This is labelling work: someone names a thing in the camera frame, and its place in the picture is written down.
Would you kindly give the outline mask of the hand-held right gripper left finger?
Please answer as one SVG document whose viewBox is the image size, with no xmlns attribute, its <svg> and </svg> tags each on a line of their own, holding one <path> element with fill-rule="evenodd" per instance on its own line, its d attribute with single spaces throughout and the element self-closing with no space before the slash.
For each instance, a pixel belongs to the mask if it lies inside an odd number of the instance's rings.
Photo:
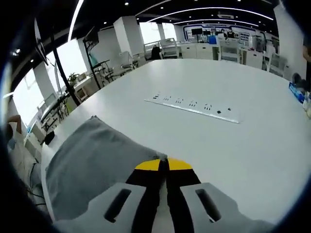
<svg viewBox="0 0 311 233">
<path fill-rule="evenodd" d="M 125 183 L 116 183 L 92 199 L 82 215 L 54 226 L 61 233 L 150 233 L 165 172 L 165 161 L 143 162 Z"/>
</svg>

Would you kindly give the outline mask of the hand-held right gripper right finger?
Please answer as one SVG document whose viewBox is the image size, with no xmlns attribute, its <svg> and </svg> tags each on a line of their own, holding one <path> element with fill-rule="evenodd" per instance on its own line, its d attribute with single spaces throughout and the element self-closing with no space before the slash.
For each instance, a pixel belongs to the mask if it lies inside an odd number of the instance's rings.
<svg viewBox="0 0 311 233">
<path fill-rule="evenodd" d="M 252 220 L 235 200 L 211 183 L 200 182 L 191 165 L 168 158 L 167 201 L 177 233 L 270 233 L 274 224 Z"/>
</svg>

